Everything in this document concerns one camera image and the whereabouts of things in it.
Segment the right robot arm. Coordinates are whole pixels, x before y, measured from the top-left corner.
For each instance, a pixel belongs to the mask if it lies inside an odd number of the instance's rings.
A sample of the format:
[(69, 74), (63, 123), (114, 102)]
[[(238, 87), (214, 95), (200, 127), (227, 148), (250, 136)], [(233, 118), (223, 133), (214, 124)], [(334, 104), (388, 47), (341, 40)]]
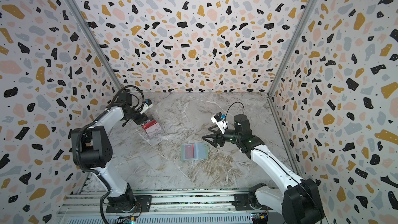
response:
[(213, 126), (202, 139), (213, 147), (225, 143), (235, 144), (250, 160), (256, 163), (276, 184), (273, 190), (264, 183), (249, 189), (243, 206), (261, 210), (268, 207), (282, 215), (286, 224), (317, 224), (325, 218), (317, 184), (304, 180), (285, 166), (265, 143), (255, 136), (245, 114), (234, 116), (234, 128), (228, 128), (226, 115), (216, 113), (211, 117)]

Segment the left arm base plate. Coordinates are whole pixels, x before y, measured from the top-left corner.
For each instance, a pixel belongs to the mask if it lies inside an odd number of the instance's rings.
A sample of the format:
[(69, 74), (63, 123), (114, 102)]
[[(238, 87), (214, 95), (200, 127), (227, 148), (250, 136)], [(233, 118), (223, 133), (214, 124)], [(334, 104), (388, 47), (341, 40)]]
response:
[(151, 207), (152, 196), (151, 195), (138, 195), (134, 196), (131, 201), (127, 201), (124, 197), (122, 197), (122, 201), (117, 203), (110, 203), (106, 207), (107, 214), (130, 214), (133, 213), (142, 214), (148, 213)]

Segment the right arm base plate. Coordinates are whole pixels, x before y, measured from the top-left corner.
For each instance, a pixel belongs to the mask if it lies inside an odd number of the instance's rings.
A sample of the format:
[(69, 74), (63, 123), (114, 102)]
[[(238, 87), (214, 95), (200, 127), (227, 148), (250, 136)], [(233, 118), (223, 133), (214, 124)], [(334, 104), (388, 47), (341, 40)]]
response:
[(247, 192), (235, 194), (232, 205), (237, 211), (266, 211), (273, 210), (275, 203), (275, 198), (270, 195), (260, 194), (257, 198), (255, 194)]

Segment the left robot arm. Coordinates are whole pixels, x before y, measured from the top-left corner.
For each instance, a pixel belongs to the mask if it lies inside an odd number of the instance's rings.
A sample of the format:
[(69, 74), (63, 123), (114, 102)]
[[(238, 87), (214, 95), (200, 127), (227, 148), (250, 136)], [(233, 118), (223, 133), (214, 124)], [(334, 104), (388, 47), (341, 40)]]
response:
[(93, 174), (105, 188), (106, 193), (100, 199), (100, 205), (121, 212), (130, 212), (136, 208), (136, 198), (127, 181), (111, 164), (113, 147), (109, 134), (120, 121), (127, 124), (130, 120), (137, 125), (145, 122), (146, 111), (152, 102), (146, 99), (138, 87), (134, 89), (140, 94), (138, 102), (133, 103), (133, 95), (129, 92), (131, 86), (119, 90), (107, 108), (92, 122), (71, 132), (73, 162), (83, 172)]

